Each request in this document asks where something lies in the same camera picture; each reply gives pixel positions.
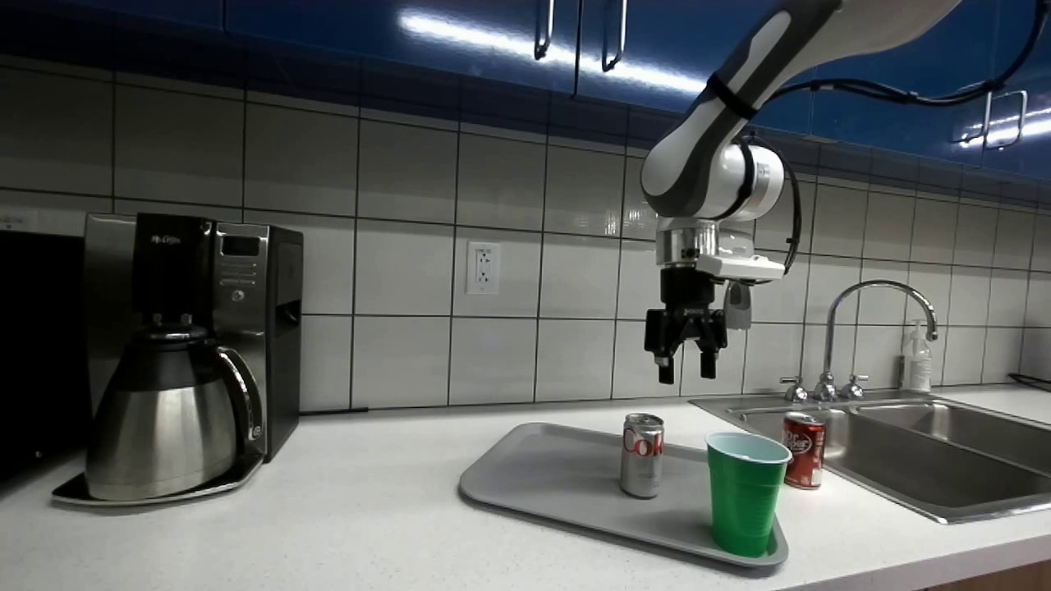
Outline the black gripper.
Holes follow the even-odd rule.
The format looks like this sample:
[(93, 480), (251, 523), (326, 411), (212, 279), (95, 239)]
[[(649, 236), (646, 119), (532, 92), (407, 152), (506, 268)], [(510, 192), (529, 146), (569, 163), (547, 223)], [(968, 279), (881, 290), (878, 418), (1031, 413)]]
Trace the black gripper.
[(656, 362), (656, 382), (677, 382), (673, 350), (683, 340), (700, 347), (700, 378), (717, 378), (726, 347), (726, 315), (713, 305), (717, 279), (695, 268), (659, 273), (659, 309), (646, 312), (644, 347)]

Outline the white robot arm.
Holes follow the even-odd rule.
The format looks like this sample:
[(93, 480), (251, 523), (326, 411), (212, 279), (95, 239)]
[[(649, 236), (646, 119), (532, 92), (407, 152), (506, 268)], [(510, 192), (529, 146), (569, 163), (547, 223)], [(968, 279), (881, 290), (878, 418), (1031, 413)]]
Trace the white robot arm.
[(742, 140), (742, 129), (794, 76), (823, 61), (907, 45), (946, 21), (959, 0), (778, 0), (772, 12), (707, 79), (704, 92), (644, 157), (640, 190), (659, 215), (659, 309), (646, 312), (644, 347), (656, 382), (677, 382), (677, 347), (700, 347), (700, 373), (713, 378), (730, 319), (717, 290), (754, 284), (789, 273), (757, 254), (726, 254), (726, 221), (766, 215), (785, 186), (772, 146)]

